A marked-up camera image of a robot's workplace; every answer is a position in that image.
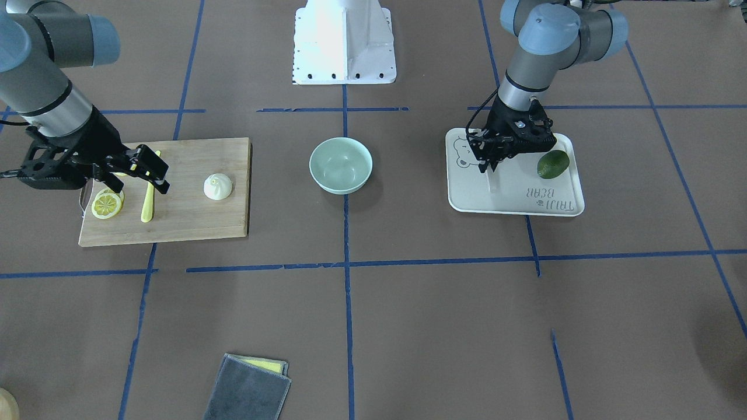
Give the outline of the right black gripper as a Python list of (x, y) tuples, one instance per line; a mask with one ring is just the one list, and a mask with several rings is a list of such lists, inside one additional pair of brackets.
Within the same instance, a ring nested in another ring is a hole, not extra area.
[[(114, 172), (130, 170), (149, 177), (165, 177), (169, 168), (160, 154), (147, 145), (131, 150), (124, 146), (119, 131), (96, 107), (92, 107), (88, 120), (81, 127), (69, 135), (59, 136), (58, 145), (72, 149), (78, 168), (86, 177), (101, 183), (110, 179), (110, 173)], [(161, 194), (167, 194), (170, 189), (165, 179), (153, 179), (151, 186)]]

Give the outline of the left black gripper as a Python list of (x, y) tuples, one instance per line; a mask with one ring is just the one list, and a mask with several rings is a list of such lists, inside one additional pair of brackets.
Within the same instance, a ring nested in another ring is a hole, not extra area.
[(487, 152), (479, 155), (479, 171), (496, 171), (504, 159), (522, 153), (550, 151), (557, 143), (553, 120), (539, 99), (531, 98), (526, 111), (517, 111), (496, 99), (487, 119)]

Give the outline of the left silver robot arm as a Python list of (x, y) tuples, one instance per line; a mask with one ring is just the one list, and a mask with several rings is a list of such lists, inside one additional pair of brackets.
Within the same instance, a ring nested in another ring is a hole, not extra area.
[(491, 104), (486, 124), (467, 133), (481, 173), (523, 153), (550, 151), (553, 122), (541, 104), (558, 71), (608, 58), (625, 45), (626, 17), (616, 10), (577, 8), (558, 1), (507, 1), (501, 24), (518, 46)]

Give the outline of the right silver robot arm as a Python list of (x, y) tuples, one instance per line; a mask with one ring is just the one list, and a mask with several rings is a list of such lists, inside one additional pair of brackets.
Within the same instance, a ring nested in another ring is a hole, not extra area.
[(20, 167), (3, 178), (38, 190), (79, 190), (93, 179), (119, 193), (117, 175), (124, 173), (168, 192), (168, 164), (146, 145), (125, 146), (64, 72), (119, 59), (121, 41), (109, 19), (61, 1), (7, 1), (1, 29), (2, 101), (32, 139)]

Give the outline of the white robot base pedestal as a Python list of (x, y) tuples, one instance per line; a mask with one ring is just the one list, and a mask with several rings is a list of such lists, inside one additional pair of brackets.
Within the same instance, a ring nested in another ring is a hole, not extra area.
[(378, 1), (307, 1), (295, 11), (294, 85), (378, 85), (397, 79), (390, 10)]

